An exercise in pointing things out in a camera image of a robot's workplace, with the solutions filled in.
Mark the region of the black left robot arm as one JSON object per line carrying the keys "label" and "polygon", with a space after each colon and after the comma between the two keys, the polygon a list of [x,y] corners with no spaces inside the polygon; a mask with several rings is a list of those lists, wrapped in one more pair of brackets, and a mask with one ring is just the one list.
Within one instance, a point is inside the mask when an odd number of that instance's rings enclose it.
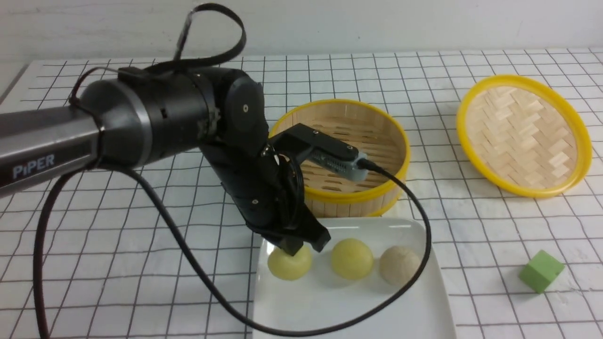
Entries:
{"label": "black left robot arm", "polygon": [[87,86],[73,105],[2,113],[1,196],[69,172],[137,168],[199,148],[246,225],[295,255],[329,231],[269,143],[262,87],[241,70],[153,77],[134,67]]}

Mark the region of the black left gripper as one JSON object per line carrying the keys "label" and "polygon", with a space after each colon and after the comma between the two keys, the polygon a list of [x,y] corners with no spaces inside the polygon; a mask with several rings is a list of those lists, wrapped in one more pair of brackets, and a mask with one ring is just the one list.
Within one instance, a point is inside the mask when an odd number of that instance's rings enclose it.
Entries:
{"label": "black left gripper", "polygon": [[297,186],[288,165],[278,164],[269,140],[258,142],[252,154],[221,141],[205,141],[200,150],[249,229],[289,256],[304,243],[323,251],[331,239],[329,230],[304,204],[303,187]]}

